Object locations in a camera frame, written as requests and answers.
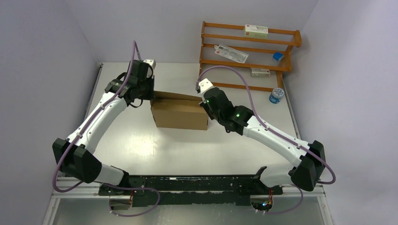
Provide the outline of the brown cardboard box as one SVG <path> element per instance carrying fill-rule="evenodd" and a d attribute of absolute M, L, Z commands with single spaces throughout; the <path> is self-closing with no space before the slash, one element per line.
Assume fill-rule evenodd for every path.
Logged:
<path fill-rule="evenodd" d="M 197 96 L 155 91 L 150 105 L 156 127 L 207 130 L 208 114 L 201 102 Z"/>

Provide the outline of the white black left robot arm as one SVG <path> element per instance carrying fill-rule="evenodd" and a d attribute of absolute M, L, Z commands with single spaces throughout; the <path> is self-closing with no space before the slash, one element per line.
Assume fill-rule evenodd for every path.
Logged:
<path fill-rule="evenodd" d="M 129 191 L 129 174 L 100 162 L 94 152 L 113 121 L 135 100 L 154 98 L 153 59 L 133 60 L 127 72 L 108 83 L 99 103 L 84 122 L 65 139 L 56 139 L 52 145 L 57 163 L 53 177 L 59 172 L 78 179 L 81 183 L 104 183 L 118 195 Z"/>

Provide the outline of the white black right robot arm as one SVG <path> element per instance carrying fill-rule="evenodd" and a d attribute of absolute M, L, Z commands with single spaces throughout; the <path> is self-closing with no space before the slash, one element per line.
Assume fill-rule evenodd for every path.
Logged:
<path fill-rule="evenodd" d="M 325 159 L 324 147 L 314 141 L 309 144 L 283 133 L 265 121 L 259 122 L 253 111 L 243 105 L 234 106 L 224 91 L 210 86 L 200 87 L 202 102 L 211 120 L 225 128 L 227 133 L 235 132 L 252 138 L 285 158 L 289 164 L 280 167 L 260 168 L 253 182 L 258 194 L 265 194 L 279 185 L 295 185 L 305 191 L 313 191 L 325 166 L 317 160 Z"/>

